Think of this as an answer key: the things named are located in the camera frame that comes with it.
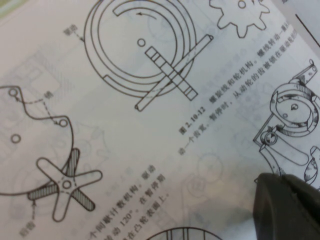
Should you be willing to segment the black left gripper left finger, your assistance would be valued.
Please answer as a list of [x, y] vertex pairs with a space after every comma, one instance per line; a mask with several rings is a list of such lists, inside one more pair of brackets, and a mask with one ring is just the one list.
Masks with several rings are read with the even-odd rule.
[[306, 222], [292, 188], [278, 175], [257, 178], [253, 220], [258, 240], [305, 240]]

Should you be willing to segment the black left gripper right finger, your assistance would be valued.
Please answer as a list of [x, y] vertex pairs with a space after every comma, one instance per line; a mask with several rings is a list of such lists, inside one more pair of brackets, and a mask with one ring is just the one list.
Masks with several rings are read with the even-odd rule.
[[304, 180], [292, 175], [282, 176], [283, 182], [290, 190], [298, 211], [302, 214], [298, 222], [301, 240], [318, 240], [320, 238], [320, 191]]

